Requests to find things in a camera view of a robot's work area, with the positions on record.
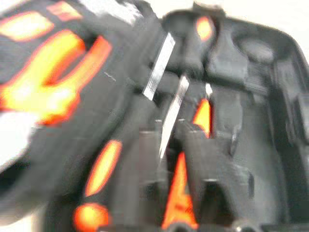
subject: orange circle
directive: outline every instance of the orange circle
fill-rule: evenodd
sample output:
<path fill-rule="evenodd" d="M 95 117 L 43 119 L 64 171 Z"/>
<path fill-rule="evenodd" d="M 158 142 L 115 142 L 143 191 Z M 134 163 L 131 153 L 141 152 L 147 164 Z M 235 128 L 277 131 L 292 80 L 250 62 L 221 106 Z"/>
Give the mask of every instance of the orange circle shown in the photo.
<path fill-rule="evenodd" d="M 77 231 L 95 232 L 100 226 L 109 224 L 109 213 L 104 206 L 87 203 L 75 210 L 73 221 Z"/>
<path fill-rule="evenodd" d="M 201 17 L 197 20 L 197 33 L 203 41 L 210 37 L 211 26 L 207 17 Z"/>

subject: metal blade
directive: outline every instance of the metal blade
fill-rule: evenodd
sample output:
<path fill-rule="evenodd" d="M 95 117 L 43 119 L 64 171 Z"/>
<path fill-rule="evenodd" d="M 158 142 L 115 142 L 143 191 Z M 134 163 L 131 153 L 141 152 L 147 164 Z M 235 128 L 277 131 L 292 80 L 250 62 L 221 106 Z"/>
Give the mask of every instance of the metal blade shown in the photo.
<path fill-rule="evenodd" d="M 169 138 L 171 136 L 173 127 L 175 125 L 175 121 L 180 109 L 180 106 L 182 104 L 184 95 L 189 87 L 189 81 L 188 78 L 185 75 L 182 75 L 180 78 L 180 82 L 178 85 L 178 89 L 176 92 L 176 95 L 173 99 L 173 102 L 171 103 L 167 116 L 164 120 L 163 123 L 163 128 L 162 128 L 162 139 L 161 139 L 161 144 L 160 144 L 160 149 L 159 149 L 159 155 L 160 155 L 160 160 L 162 160 L 166 148 L 169 143 Z"/>
<path fill-rule="evenodd" d="M 170 33 L 166 36 L 164 43 L 161 47 L 159 55 L 155 61 L 154 69 L 151 73 L 147 86 L 145 87 L 143 94 L 152 101 L 156 88 L 162 78 L 166 65 L 168 64 L 170 55 L 172 54 L 175 41 Z"/>

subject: white surface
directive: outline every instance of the white surface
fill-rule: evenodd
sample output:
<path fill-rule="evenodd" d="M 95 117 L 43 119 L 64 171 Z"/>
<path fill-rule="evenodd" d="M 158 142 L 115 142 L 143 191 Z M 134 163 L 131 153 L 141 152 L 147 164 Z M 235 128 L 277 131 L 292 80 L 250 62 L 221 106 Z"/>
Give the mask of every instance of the white surface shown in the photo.
<path fill-rule="evenodd" d="M 12 7 L 21 0 L 2 0 L 0 11 Z M 175 9 L 190 8 L 193 0 L 148 0 L 159 17 Z M 309 1 L 306 0 L 200 0 L 208 4 L 220 4 L 228 16 L 267 25 L 290 34 L 300 45 L 309 60 Z M 5 227 L 0 232 L 31 231 L 36 217 L 24 219 Z"/>
<path fill-rule="evenodd" d="M 23 156 L 36 129 L 38 117 L 28 113 L 0 114 L 1 159 L 0 173 Z"/>

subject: tool handle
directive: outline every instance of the tool handle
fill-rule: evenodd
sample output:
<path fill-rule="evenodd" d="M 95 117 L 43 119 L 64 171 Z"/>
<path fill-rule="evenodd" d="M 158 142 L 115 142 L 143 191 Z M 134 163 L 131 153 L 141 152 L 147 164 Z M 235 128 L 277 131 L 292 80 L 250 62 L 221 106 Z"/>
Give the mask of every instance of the tool handle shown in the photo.
<path fill-rule="evenodd" d="M 206 99 L 202 99 L 197 109 L 193 123 L 199 125 L 206 136 L 210 133 L 210 104 Z M 191 196 L 185 193 L 187 185 L 187 170 L 185 153 L 178 156 L 175 174 L 171 184 L 169 199 L 165 211 L 162 228 L 166 229 L 176 222 L 185 222 L 191 228 L 198 227 L 193 213 L 193 203 Z"/>
<path fill-rule="evenodd" d="M 78 231 L 96 231 L 99 226 L 109 225 L 109 202 L 126 156 L 127 148 L 138 138 L 140 127 L 146 126 L 154 115 L 156 105 L 140 95 L 134 101 L 124 122 L 101 150 L 90 172 L 81 204 L 76 208 L 73 221 Z"/>
<path fill-rule="evenodd" d="M 204 58 L 215 39 L 213 21 L 206 16 L 194 21 L 185 38 L 183 70 L 194 78 L 201 78 L 204 73 Z"/>
<path fill-rule="evenodd" d="M 201 202 L 204 202 L 205 190 L 212 186 L 224 191 L 234 218 L 254 220 L 254 208 L 227 155 L 229 141 L 207 139 L 210 134 L 210 109 L 209 103 L 203 100 L 193 124 L 184 123 L 185 162 L 195 217 L 198 222 L 202 217 L 210 219 L 210 215 L 204 214 L 205 208 Z"/>

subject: tool case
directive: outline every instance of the tool case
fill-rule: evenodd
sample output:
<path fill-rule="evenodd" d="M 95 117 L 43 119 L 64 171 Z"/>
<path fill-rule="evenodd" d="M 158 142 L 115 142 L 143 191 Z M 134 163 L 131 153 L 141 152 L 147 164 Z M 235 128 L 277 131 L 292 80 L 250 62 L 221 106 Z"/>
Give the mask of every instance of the tool case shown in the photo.
<path fill-rule="evenodd" d="M 97 231 L 309 231 L 309 72 L 291 36 L 197 4 L 158 20 L 149 4 L 133 1 L 143 18 L 131 27 L 108 14 L 97 18 L 75 1 L 68 3 L 84 20 L 65 23 L 50 11 L 42 11 L 57 1 L 39 2 L 36 10 L 59 24 L 54 30 L 69 28 L 81 37 L 91 34 L 92 41 L 102 34 L 115 49 L 97 79 L 81 92 L 76 116 L 61 127 L 42 127 L 34 134 L 27 154 L 0 174 L 3 223 L 17 220 L 47 201 L 35 227 L 40 231 L 76 231 L 74 212 L 98 152 L 134 109 L 132 102 L 146 85 L 169 32 L 175 46 L 155 96 L 158 108 L 151 120 L 139 126 L 138 139 L 125 146 L 129 152 L 120 174 L 125 178 L 116 178 L 116 190 L 109 196 L 112 221 Z M 33 7 L 25 3 L 7 17 Z M 214 44 L 202 60 L 203 75 L 191 81 L 163 163 L 158 163 L 162 121 L 177 88 L 175 77 L 183 71 L 185 38 L 197 16 L 213 21 Z M 8 57 L 12 53 L 5 49 L 8 43 L 21 49 L 18 42 L 2 40 L 0 49 Z M 23 49 L 30 53 L 36 46 L 27 42 Z M 14 63 L 20 70 L 28 58 L 24 54 L 17 64 L 4 59 L 7 63 L 3 66 Z M 1 78 L 13 75 L 13 71 L 7 74 L 2 70 Z M 117 81 L 106 81 L 109 76 Z M 190 123 L 192 109 L 198 108 L 201 95 L 206 94 L 206 82 L 213 91 L 208 139 L 201 128 Z M 67 149 L 71 143 L 74 149 Z M 186 192 L 191 195 L 197 226 L 176 222 L 164 228 L 175 166 L 183 149 Z"/>

